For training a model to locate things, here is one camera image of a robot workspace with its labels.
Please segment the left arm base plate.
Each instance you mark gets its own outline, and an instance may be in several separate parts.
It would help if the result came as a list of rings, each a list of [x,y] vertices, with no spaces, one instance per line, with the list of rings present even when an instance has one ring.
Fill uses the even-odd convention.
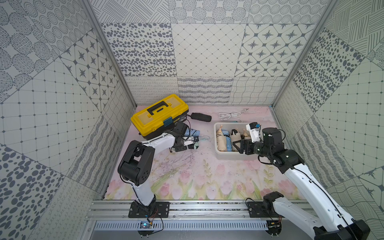
[[[170,202],[152,202],[149,206],[144,206],[138,201],[131,204],[129,218],[168,218],[170,211]]]

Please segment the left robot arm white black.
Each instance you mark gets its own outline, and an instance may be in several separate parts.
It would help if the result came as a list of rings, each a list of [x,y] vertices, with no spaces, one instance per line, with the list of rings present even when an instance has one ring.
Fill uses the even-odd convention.
[[[136,202],[144,208],[153,208],[156,196],[147,182],[156,154],[164,150],[182,152],[193,146],[196,130],[184,123],[178,123],[171,130],[143,142],[131,141],[118,166],[121,180],[132,187]]]

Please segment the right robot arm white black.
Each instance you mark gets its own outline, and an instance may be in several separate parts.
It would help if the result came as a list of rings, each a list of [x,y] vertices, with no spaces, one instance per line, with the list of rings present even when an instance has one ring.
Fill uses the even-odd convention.
[[[303,158],[294,150],[285,148],[286,133],[278,128],[264,128],[254,122],[247,125],[250,139],[232,143],[240,154],[267,158],[301,192],[315,211],[311,215],[295,206],[283,194],[271,192],[263,197],[260,206],[268,217],[286,218],[313,240],[366,240],[371,232],[363,220],[355,220],[321,186]]]

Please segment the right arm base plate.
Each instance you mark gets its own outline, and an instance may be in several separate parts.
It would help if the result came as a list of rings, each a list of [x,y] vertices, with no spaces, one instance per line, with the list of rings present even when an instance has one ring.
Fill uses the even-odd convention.
[[[247,199],[246,206],[250,218],[279,219],[283,217],[272,210],[267,210],[262,202],[249,201],[249,199]]]

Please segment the beige umbrella black stripes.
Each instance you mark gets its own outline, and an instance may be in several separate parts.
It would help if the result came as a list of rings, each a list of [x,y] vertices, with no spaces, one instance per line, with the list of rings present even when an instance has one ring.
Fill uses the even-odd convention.
[[[217,137],[217,148],[218,151],[220,152],[226,152],[227,151],[227,138],[224,136],[223,131],[222,131],[222,125],[216,132],[216,137]]]

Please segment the sky blue long umbrella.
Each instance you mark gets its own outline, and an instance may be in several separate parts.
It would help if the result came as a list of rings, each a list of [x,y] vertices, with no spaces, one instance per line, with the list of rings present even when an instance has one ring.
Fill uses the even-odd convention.
[[[232,152],[233,151],[233,147],[232,147],[231,137],[229,135],[225,135],[225,138],[226,138],[227,152]]]

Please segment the white plastic storage box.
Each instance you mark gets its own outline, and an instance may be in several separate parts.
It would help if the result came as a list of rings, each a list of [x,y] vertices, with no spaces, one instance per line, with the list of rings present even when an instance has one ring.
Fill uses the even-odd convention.
[[[218,160],[251,161],[257,158],[250,150],[246,152],[247,144],[253,144],[262,139],[261,125],[257,122],[247,123],[215,123],[215,154]]]

